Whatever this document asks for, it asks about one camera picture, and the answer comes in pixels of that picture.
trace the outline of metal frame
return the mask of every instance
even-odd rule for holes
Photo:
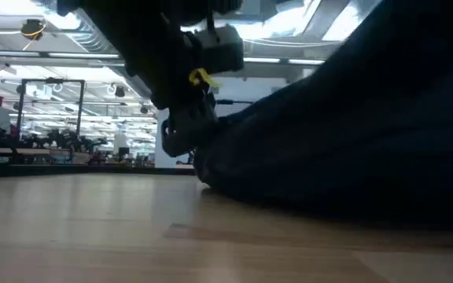
[[[28,83],[35,82],[35,83],[79,83],[80,84],[80,91],[79,91],[79,101],[78,101],[78,121],[76,124],[76,133],[79,135],[79,129],[82,122],[82,111],[83,111],[83,95],[85,94],[85,85],[86,82],[84,79],[22,79],[22,91],[19,94],[19,112],[17,116],[17,138],[20,138],[20,131],[22,127],[22,111],[24,110],[24,97],[26,92],[26,85]]]

